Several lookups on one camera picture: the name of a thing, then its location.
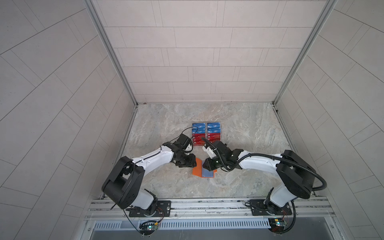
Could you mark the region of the orange card holder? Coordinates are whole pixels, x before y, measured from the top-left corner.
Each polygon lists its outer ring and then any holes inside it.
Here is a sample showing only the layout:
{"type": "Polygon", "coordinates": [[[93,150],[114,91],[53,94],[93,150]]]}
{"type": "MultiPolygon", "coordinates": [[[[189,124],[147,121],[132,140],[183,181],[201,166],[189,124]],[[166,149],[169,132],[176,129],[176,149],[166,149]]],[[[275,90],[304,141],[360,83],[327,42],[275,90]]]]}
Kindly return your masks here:
{"type": "Polygon", "coordinates": [[[214,178],[217,170],[208,171],[203,168],[203,161],[196,158],[197,166],[193,168],[192,174],[200,178],[214,178]]]}

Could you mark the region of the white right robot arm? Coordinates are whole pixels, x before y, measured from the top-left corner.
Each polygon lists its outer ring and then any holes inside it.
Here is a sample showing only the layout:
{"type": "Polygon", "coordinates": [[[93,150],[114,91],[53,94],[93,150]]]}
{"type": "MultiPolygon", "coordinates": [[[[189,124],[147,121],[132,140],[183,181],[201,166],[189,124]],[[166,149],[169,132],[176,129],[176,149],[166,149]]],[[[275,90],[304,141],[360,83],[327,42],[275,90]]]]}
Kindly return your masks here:
{"type": "Polygon", "coordinates": [[[288,202],[297,198],[309,199],[312,192],[327,188],[326,180],[317,174],[307,162],[291,150],[280,155],[250,153],[242,149],[230,150],[221,141],[205,142],[203,150],[209,155],[203,168],[208,171],[223,169],[231,172],[235,169],[252,169],[275,174],[282,184],[272,188],[264,200],[264,209],[276,215],[288,202]]]}

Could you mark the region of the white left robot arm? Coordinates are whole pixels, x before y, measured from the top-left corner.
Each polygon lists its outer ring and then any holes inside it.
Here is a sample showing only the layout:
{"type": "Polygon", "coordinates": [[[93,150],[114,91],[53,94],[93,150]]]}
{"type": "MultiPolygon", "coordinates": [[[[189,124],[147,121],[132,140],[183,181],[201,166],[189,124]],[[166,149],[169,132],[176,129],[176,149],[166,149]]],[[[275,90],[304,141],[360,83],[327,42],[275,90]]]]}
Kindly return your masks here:
{"type": "Polygon", "coordinates": [[[144,156],[130,159],[121,157],[102,185],[102,192],[119,208],[137,207],[153,215],[158,198],[147,190],[142,190],[144,176],[162,165],[173,163],[179,168],[197,166],[196,156],[192,154],[193,141],[180,134],[176,141],[166,142],[144,156]]]}

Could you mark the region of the right card stack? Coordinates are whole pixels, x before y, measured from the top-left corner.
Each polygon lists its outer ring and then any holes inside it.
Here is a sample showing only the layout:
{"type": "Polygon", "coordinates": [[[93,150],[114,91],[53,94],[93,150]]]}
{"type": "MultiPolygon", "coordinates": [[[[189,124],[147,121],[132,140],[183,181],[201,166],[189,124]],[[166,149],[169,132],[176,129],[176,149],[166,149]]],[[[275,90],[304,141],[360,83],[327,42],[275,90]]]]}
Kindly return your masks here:
{"type": "Polygon", "coordinates": [[[219,122],[207,123],[207,139],[211,143],[221,140],[221,124],[219,122]]]}

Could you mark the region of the card stack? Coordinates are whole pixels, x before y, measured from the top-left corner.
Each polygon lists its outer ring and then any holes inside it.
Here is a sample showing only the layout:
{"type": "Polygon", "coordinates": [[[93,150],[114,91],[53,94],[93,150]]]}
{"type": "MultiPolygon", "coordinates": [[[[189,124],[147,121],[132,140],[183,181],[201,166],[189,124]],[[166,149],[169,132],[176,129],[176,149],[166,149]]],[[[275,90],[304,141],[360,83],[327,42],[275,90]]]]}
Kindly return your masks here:
{"type": "Polygon", "coordinates": [[[192,141],[194,146],[203,146],[206,137],[206,123],[193,123],[192,124],[192,141]]]}
{"type": "Polygon", "coordinates": [[[219,122],[207,123],[207,139],[211,143],[221,140],[221,124],[219,122]]]}

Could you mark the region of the left card stack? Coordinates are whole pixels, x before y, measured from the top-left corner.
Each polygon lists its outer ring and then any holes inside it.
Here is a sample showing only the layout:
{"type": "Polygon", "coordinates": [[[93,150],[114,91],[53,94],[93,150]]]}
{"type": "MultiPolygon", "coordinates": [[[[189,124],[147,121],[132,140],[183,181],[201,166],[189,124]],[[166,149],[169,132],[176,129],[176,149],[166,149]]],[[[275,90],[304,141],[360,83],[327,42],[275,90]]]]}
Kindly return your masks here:
{"type": "Polygon", "coordinates": [[[194,146],[203,146],[206,137],[206,123],[193,123],[192,124],[192,141],[194,146]]]}

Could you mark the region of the left green circuit board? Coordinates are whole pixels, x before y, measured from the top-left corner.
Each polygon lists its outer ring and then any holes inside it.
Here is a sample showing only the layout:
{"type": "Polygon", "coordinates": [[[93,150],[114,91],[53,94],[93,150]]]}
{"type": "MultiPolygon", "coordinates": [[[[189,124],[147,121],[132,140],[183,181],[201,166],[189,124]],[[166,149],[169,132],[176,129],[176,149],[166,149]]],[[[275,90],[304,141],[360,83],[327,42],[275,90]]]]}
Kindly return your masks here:
{"type": "Polygon", "coordinates": [[[159,228],[159,226],[160,226],[160,222],[158,221],[154,221],[154,220],[146,221],[140,224],[139,232],[143,236],[150,236],[159,228]]]}

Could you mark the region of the green circuit board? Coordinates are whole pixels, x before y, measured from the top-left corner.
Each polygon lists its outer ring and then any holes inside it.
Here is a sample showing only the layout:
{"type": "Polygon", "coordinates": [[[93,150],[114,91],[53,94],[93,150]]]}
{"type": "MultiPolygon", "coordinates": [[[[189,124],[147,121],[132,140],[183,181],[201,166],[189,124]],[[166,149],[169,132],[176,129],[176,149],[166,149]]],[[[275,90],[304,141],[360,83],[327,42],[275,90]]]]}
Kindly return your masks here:
{"type": "Polygon", "coordinates": [[[158,221],[154,221],[154,220],[146,221],[140,224],[139,232],[143,236],[150,236],[159,228],[159,226],[160,226],[160,222],[158,221]]]}
{"type": "Polygon", "coordinates": [[[283,230],[285,230],[285,228],[287,227],[287,222],[285,220],[283,220],[282,218],[270,218],[268,219],[269,220],[269,224],[270,224],[270,231],[272,233],[279,233],[279,232],[282,232],[283,230]]]}

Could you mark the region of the right green circuit board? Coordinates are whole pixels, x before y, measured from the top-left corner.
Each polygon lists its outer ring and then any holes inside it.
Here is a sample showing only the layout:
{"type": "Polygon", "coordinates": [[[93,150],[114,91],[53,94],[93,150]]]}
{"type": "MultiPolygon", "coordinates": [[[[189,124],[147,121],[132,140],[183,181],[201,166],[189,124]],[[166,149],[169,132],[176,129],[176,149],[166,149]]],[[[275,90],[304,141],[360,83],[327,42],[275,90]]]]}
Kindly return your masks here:
{"type": "Polygon", "coordinates": [[[269,224],[270,224],[270,231],[272,233],[279,233],[279,232],[282,232],[283,230],[285,230],[285,228],[287,227],[287,222],[285,220],[283,220],[282,218],[270,218],[268,219],[269,220],[269,224]]]}

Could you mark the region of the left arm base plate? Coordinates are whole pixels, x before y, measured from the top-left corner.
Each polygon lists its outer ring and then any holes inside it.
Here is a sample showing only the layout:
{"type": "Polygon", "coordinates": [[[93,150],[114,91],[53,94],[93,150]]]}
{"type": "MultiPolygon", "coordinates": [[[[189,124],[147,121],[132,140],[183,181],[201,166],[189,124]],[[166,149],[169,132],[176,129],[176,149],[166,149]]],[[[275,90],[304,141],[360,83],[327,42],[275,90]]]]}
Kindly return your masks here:
{"type": "Polygon", "coordinates": [[[139,207],[133,207],[127,209],[129,211],[129,217],[131,218],[157,218],[157,217],[169,217],[171,211],[171,201],[159,201],[151,204],[148,209],[142,209],[139,207]]]}

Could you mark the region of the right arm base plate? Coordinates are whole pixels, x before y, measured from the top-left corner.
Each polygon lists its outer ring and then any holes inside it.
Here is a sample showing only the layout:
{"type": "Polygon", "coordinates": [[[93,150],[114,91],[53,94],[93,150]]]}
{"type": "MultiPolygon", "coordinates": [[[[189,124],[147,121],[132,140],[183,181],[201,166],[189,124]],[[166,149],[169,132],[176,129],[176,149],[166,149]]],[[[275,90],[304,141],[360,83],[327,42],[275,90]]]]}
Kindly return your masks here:
{"type": "Polygon", "coordinates": [[[245,202],[245,206],[251,209],[253,216],[291,216],[293,214],[289,203],[280,208],[273,204],[266,205],[265,200],[249,200],[245,202]]]}

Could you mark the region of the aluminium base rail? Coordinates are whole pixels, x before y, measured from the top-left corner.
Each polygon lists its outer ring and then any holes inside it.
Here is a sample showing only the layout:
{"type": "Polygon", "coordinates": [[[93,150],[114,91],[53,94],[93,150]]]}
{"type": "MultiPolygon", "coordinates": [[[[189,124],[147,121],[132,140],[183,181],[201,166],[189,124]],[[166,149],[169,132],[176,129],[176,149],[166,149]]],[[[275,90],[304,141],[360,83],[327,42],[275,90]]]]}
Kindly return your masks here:
{"type": "Polygon", "coordinates": [[[296,199],[273,215],[262,206],[261,198],[208,198],[158,200],[152,215],[144,215],[142,209],[122,210],[109,198],[93,200],[85,214],[85,220],[149,220],[172,219],[232,219],[232,218],[280,218],[280,217],[334,217],[335,213],[326,197],[296,199]]]}

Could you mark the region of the aluminium corner post left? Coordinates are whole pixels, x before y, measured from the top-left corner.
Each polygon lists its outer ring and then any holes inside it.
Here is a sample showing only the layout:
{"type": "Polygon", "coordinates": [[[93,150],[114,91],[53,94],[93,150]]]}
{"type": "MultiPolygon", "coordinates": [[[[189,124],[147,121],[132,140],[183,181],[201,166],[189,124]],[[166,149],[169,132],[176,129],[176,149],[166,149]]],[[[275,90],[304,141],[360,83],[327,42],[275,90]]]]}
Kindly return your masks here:
{"type": "Polygon", "coordinates": [[[135,96],[134,96],[134,93],[132,91],[132,88],[130,87],[129,85],[129,82],[127,80],[127,77],[120,65],[120,62],[117,58],[117,55],[114,51],[114,48],[108,38],[108,35],[107,35],[107,32],[102,24],[102,21],[96,11],[96,8],[95,8],[95,5],[93,3],[93,1],[91,0],[84,0],[84,5],[85,5],[85,8],[87,9],[89,15],[90,15],[90,18],[100,36],[100,39],[102,41],[102,44],[103,46],[105,47],[110,59],[111,59],[111,62],[115,68],[115,70],[117,71],[117,74],[119,75],[119,77],[121,78],[126,90],[128,91],[128,94],[131,98],[131,100],[133,101],[134,103],[134,106],[135,108],[138,107],[138,101],[136,100],[135,96]]]}

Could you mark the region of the aluminium corner post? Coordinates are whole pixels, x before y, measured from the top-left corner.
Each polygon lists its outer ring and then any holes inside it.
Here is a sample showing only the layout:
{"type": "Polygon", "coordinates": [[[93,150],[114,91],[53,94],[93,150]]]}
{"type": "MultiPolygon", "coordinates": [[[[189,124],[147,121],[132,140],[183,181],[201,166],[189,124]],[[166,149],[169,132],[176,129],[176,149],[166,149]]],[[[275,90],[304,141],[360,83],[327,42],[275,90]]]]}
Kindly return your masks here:
{"type": "Polygon", "coordinates": [[[87,9],[89,15],[90,15],[90,18],[100,36],[100,39],[102,41],[102,44],[103,46],[105,47],[110,59],[111,59],[111,62],[115,68],[115,70],[117,71],[117,74],[119,75],[119,77],[121,78],[126,90],[128,91],[128,94],[131,98],[131,100],[133,101],[134,103],[134,106],[135,108],[138,107],[138,101],[136,100],[135,96],[134,96],[134,93],[132,91],[132,88],[130,87],[129,85],[129,82],[127,80],[127,77],[120,65],[120,62],[117,58],[117,55],[114,51],[114,48],[108,38],[108,35],[107,35],[107,32],[102,24],[102,21],[96,11],[96,8],[95,8],[95,5],[93,3],[93,1],[91,0],[84,0],[84,5],[85,5],[85,8],[87,9]]]}
{"type": "Polygon", "coordinates": [[[291,67],[291,70],[289,71],[285,81],[282,84],[281,89],[279,90],[276,98],[273,101],[273,105],[276,107],[279,101],[281,100],[284,92],[288,88],[290,82],[294,78],[295,74],[297,73],[297,70],[299,69],[300,65],[302,64],[304,58],[307,56],[309,50],[311,49],[312,45],[314,44],[317,36],[319,35],[320,31],[322,30],[324,24],[326,23],[327,19],[329,18],[329,15],[331,14],[332,10],[334,9],[337,0],[328,0],[325,3],[325,6],[323,7],[318,19],[316,20],[308,38],[305,41],[304,46],[302,47],[301,51],[299,52],[298,57],[296,58],[293,66],[291,67]]]}

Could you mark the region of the aluminium corner post right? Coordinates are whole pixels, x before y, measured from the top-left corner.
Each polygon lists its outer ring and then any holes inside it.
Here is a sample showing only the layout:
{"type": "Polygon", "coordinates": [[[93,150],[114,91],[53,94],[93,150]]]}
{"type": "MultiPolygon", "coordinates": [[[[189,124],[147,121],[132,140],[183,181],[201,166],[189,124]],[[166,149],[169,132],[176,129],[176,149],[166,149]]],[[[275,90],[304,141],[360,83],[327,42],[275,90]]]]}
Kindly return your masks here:
{"type": "Polygon", "coordinates": [[[308,38],[305,41],[304,46],[302,47],[301,51],[299,52],[298,57],[296,58],[293,66],[291,67],[291,70],[289,71],[285,81],[282,84],[281,89],[279,90],[276,98],[273,101],[273,105],[276,107],[279,101],[281,100],[284,92],[288,88],[290,82],[294,78],[295,74],[297,73],[297,70],[299,69],[300,65],[302,64],[304,58],[307,56],[309,50],[311,49],[312,45],[314,44],[317,36],[319,35],[320,31],[322,30],[324,24],[326,23],[327,19],[329,18],[329,15],[331,14],[332,10],[334,9],[337,0],[328,0],[325,3],[325,6],[323,7],[318,19],[316,20],[308,38]]]}

